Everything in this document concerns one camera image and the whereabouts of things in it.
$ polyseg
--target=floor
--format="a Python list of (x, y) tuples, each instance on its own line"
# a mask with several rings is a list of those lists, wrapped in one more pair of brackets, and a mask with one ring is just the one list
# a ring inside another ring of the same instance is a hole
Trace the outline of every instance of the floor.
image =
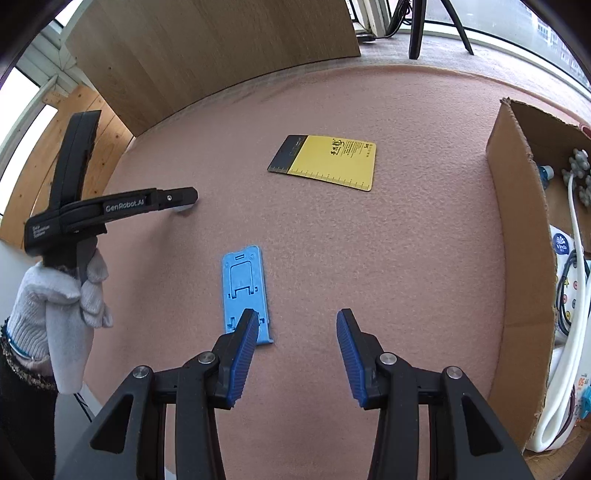
[[(413, 63), (407, 42), (250, 80), (135, 140), (107, 193), (192, 185), (200, 200), (185, 214), (114, 222), (100, 238), (115, 326), (97, 332), (86, 371), (99, 401), (136, 365), (172, 368), (211, 348), (223, 332), (220, 260), (250, 244), (262, 249), (275, 344), (257, 349), (244, 397), (218, 415), (229, 478), (366, 475), (377, 416), (350, 397), (340, 308), (413, 365), (459, 365), (487, 394), (505, 288), (485, 158), (499, 99), (572, 123), (591, 119), (591, 106), (506, 54), (476, 46), (469, 57), (460, 42), (426, 37)], [(373, 189), (268, 173), (288, 134), (375, 141)], [(423, 423), (421, 479), (427, 439)]]

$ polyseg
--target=human hand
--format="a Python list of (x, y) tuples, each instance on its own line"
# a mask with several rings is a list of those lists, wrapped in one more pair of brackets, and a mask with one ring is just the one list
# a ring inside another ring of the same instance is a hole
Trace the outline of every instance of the human hand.
[(81, 389), (94, 329), (113, 325), (103, 300), (102, 282), (108, 276), (97, 249), (82, 286), (77, 278), (42, 263), (22, 279), (7, 323), (9, 343), (24, 367), (53, 374), (61, 393)]

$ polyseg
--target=sleeve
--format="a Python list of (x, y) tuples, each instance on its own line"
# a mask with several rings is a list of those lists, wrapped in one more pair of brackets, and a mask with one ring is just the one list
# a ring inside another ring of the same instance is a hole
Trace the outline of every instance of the sleeve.
[[(51, 480), (56, 464), (57, 387), (53, 377), (27, 371), (17, 361), (5, 330), (6, 323), (0, 336), (0, 434), (34, 480)], [(0, 458), (8, 455), (6, 445), (3, 450)]]

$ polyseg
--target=yellow card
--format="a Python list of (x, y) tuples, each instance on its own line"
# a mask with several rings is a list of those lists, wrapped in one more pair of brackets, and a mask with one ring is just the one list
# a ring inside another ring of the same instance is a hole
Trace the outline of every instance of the yellow card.
[(371, 190), (375, 143), (318, 135), (289, 135), (268, 171)]

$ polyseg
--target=wooden wall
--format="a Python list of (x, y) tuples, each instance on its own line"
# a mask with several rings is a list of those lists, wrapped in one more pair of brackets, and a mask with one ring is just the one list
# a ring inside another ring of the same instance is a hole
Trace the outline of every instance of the wooden wall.
[(94, 0), (66, 46), (136, 136), (244, 80), (360, 55), (343, 0)]
[(57, 154), (73, 113), (101, 110), (95, 149), (86, 172), (82, 198), (102, 195), (111, 174), (133, 135), (95, 90), (78, 86), (68, 96), (54, 92), (44, 99), (57, 113), (31, 151), (12, 191), (0, 223), (0, 238), (23, 248), (24, 225), (31, 215), (47, 208)]

